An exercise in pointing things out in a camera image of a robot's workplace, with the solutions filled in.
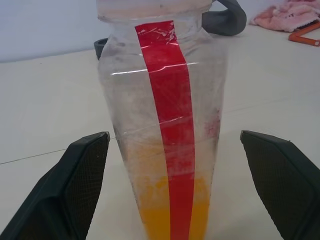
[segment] gray hose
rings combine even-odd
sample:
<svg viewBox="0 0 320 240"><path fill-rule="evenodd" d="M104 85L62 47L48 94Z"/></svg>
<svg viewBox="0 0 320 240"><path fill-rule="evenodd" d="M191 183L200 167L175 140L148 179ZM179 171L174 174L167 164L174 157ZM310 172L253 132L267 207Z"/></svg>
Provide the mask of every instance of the gray hose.
<svg viewBox="0 0 320 240"><path fill-rule="evenodd" d="M247 25L247 15L237 0L218 0L227 10L208 11L202 15L202 27L208 33L234 36Z"/></svg>

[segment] red stripe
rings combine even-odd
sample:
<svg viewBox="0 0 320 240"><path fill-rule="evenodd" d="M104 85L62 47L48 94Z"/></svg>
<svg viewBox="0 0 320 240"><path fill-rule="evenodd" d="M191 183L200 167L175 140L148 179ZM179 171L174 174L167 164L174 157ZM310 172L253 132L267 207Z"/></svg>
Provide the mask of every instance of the red stripe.
<svg viewBox="0 0 320 240"><path fill-rule="evenodd" d="M136 28L164 145L171 240L188 240L194 199L195 134L186 60L173 21Z"/></svg>

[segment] pink towel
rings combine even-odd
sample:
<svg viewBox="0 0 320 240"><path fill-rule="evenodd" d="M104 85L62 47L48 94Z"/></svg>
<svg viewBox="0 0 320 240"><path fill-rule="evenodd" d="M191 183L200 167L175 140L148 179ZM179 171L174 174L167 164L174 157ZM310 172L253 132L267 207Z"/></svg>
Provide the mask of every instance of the pink towel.
<svg viewBox="0 0 320 240"><path fill-rule="evenodd" d="M293 32L295 29L320 20L319 0L286 0L282 5L273 5L258 14L251 25L265 29Z"/></svg>

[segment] bottle neck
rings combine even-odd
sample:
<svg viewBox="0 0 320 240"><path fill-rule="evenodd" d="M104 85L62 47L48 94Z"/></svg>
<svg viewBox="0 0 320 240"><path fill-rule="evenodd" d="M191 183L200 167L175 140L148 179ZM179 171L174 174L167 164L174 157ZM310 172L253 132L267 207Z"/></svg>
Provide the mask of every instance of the bottle neck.
<svg viewBox="0 0 320 240"><path fill-rule="evenodd" d="M175 34L178 40L192 36L202 29L202 13L199 11L193 12L192 14L186 13L172 16L135 19L131 22L111 22L113 26L112 36L117 38L120 42L134 42L137 40L136 26L166 21L174 22Z"/></svg>

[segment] clear plastic bottle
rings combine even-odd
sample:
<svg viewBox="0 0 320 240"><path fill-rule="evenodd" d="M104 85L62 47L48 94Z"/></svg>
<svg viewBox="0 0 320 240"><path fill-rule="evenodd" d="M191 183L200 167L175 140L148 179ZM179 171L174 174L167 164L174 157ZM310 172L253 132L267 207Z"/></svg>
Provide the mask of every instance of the clear plastic bottle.
<svg viewBox="0 0 320 240"><path fill-rule="evenodd" d="M203 240L227 68L201 27L211 0L112 1L99 76L148 239Z"/></svg>

